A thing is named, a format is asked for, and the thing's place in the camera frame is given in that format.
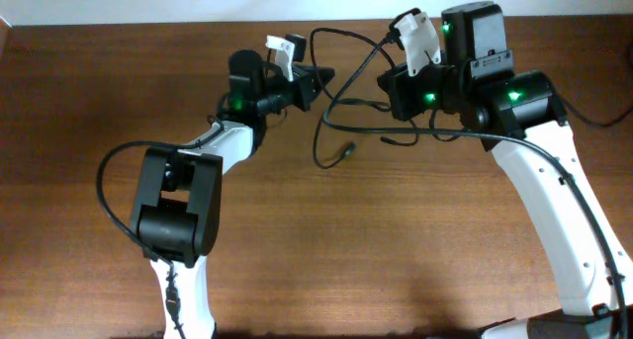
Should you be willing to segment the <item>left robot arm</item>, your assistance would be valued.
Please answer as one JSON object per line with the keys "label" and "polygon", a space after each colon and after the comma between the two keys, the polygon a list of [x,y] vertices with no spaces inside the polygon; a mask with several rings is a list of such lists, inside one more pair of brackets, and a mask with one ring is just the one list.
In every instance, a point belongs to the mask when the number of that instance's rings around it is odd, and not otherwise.
{"label": "left robot arm", "polygon": [[160,285],[165,337],[215,337],[206,264],[219,232],[223,176],[256,152],[268,115],[289,106],[307,111],[334,75],[331,67],[296,58],[271,63],[239,50],[228,60],[229,90],[210,129],[145,152],[130,228]]}

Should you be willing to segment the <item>black cable dark plug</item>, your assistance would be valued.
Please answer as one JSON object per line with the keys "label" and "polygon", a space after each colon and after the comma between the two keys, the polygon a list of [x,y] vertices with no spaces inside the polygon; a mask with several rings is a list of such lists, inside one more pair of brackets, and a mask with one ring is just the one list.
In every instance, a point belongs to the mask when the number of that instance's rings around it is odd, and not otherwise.
{"label": "black cable dark plug", "polygon": [[[380,113],[390,112],[392,109],[386,102],[367,101],[358,98],[344,98],[339,104],[345,107],[369,107]],[[440,129],[435,126],[436,111],[431,112],[428,127],[419,127],[413,119],[407,120],[409,127],[348,127],[338,126],[341,131],[359,134],[379,134],[382,142],[390,145],[409,147],[419,143],[423,135],[432,136],[440,142],[452,142],[460,137],[466,137],[470,132],[467,128],[462,129]],[[390,138],[390,135],[412,135],[413,141],[400,142]]]}

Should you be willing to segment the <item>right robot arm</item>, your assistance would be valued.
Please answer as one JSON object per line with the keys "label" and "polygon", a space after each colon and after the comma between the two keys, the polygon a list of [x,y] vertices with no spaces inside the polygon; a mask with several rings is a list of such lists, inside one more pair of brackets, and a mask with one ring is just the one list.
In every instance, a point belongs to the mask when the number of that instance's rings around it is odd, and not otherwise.
{"label": "right robot arm", "polygon": [[584,172],[567,111],[542,72],[516,73],[502,10],[491,1],[443,11],[435,28],[411,9],[388,37],[406,55],[380,76],[393,116],[456,114],[521,198],[548,257],[560,308],[481,328],[480,338],[628,338],[632,261]]}

